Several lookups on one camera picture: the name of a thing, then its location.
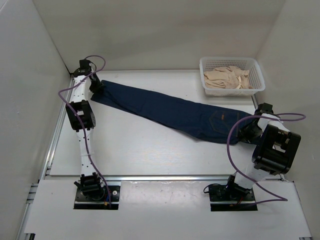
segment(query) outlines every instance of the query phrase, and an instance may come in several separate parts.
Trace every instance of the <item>black mounting plate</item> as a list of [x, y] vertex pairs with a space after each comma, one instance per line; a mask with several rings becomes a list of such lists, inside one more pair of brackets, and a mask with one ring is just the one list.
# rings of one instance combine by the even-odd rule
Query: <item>black mounting plate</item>
[[121, 186], [109, 185], [108, 187], [111, 193], [111, 208], [109, 204], [105, 205], [104, 196], [99, 200], [94, 200], [89, 196], [83, 195], [81, 191], [77, 188], [73, 209], [118, 210]]
[[211, 212], [234, 212], [234, 211], [257, 211], [257, 205], [251, 205], [256, 202], [254, 192], [248, 193], [242, 202], [236, 205], [237, 201], [231, 199], [224, 192], [226, 185], [210, 185], [208, 187]]

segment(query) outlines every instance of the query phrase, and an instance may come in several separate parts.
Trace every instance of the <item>white wall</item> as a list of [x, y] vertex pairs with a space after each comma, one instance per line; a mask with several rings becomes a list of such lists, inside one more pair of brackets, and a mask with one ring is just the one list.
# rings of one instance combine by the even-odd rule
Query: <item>white wall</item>
[[204, 56], [255, 57], [285, 0], [33, 0], [71, 72], [198, 69]]
[[16, 237], [69, 74], [31, 0], [0, 2], [0, 239]]
[[273, 104], [277, 113], [307, 115], [286, 123], [302, 138], [288, 177], [320, 239], [320, 1], [287, 0], [257, 60], [266, 82], [258, 101]]

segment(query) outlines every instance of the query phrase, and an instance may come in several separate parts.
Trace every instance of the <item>white platform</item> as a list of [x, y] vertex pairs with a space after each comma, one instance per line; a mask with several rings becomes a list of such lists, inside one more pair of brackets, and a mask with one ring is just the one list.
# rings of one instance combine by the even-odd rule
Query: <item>white platform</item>
[[[199, 70], [102, 71], [101, 80], [157, 91], [203, 104], [255, 111], [250, 97], [207, 97]], [[130, 113], [90, 102], [96, 117], [93, 147], [104, 175], [223, 175], [235, 170], [226, 145], [200, 141], [174, 129]], [[231, 147], [237, 166], [251, 161], [255, 146], [238, 143]], [[68, 117], [54, 154], [50, 175], [78, 176], [80, 148]]]
[[[264, 181], [289, 199], [258, 205], [258, 211], [211, 212], [208, 182], [128, 182], [121, 185], [119, 210], [73, 209], [70, 180], [42, 180], [25, 233], [35, 240], [299, 240], [311, 234], [293, 183]], [[258, 201], [270, 195], [257, 187]]]

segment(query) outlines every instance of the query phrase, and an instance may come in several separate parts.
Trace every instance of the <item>dark blue jeans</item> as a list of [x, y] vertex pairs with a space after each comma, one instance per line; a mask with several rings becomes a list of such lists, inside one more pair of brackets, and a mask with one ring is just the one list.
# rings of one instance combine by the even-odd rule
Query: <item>dark blue jeans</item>
[[[159, 92], [103, 80], [104, 90], [91, 100], [180, 130], [197, 139], [225, 144], [232, 126], [246, 116], [244, 111], [201, 104]], [[230, 139], [236, 144], [238, 131], [251, 120], [238, 125]]]

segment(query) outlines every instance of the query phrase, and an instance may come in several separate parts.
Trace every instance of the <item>beige garment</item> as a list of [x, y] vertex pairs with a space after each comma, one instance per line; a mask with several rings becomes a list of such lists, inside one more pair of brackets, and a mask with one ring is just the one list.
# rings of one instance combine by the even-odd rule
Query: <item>beige garment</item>
[[249, 83], [249, 72], [237, 66], [216, 67], [204, 73], [204, 81], [212, 89], [253, 89]]

